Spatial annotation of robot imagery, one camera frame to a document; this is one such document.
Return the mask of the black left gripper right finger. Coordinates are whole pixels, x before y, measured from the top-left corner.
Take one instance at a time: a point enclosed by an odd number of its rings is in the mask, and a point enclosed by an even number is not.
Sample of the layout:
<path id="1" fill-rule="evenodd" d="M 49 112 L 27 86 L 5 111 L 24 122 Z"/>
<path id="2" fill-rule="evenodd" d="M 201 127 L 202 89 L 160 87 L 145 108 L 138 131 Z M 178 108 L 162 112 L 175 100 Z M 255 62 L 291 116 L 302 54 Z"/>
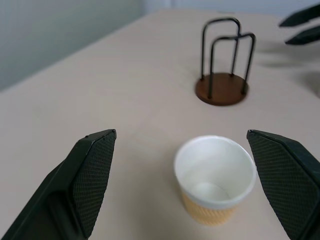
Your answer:
<path id="1" fill-rule="evenodd" d="M 320 238 L 320 163 L 298 141 L 249 130 L 265 196 L 291 240 Z"/>

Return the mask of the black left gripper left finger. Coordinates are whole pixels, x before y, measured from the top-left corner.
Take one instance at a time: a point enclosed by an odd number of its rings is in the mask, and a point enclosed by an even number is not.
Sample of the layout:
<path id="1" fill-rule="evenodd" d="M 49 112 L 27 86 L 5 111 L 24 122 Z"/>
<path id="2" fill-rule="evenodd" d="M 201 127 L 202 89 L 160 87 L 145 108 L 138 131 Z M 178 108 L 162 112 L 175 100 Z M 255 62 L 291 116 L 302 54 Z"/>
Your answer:
<path id="1" fill-rule="evenodd" d="M 95 227 L 113 160 L 117 132 L 78 140 L 42 181 L 4 240 L 87 240 Z"/>

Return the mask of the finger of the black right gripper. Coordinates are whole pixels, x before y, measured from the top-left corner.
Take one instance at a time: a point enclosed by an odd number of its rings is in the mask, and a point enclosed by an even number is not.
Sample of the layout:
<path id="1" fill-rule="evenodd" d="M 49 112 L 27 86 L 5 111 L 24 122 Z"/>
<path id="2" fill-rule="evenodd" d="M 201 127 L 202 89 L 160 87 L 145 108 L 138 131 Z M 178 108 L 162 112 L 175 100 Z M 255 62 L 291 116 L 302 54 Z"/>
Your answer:
<path id="1" fill-rule="evenodd" d="M 296 11 L 279 23 L 279 27 L 295 27 L 320 17 L 320 5 L 314 5 Z"/>
<path id="2" fill-rule="evenodd" d="M 320 26 L 303 30 L 285 42 L 286 45 L 302 46 L 320 40 Z"/>

